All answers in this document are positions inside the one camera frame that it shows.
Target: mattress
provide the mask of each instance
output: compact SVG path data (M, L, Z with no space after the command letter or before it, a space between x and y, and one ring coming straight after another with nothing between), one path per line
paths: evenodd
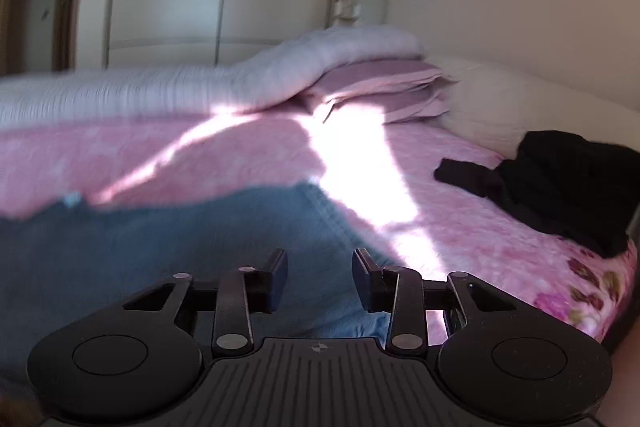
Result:
M470 272L599 341L633 286L632 242L601 259L530 229L433 179L444 157L494 168L500 155L425 123L382 125L365 108L325 124L285 105L249 116L6 132L0 154L0 212L10 217L80 194L100 206L175 205L312 181L365 241L423 278ZM428 323L430 344L443 342L441 314L430 312Z

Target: pink pillow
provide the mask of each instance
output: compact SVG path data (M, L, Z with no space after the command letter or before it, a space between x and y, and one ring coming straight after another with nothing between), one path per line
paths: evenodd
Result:
M322 121L334 106L354 102L381 107L389 123L445 112L443 90L449 82L440 69L421 60L374 60L335 68L299 96Z

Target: ribbed black surface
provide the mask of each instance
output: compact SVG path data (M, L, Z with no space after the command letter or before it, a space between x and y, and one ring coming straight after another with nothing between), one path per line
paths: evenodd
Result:
M54 420L45 427L60 427ZM436 386L417 360L373 339L267 339L254 354L216 362L173 410L140 427L489 427ZM596 427L582 420L575 427Z

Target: black garment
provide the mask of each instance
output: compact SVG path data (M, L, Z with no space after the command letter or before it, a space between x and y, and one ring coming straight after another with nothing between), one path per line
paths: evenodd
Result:
M640 203L640 153L560 131L528 132L516 159L493 171L445 158L434 177L602 257L626 250L626 227Z

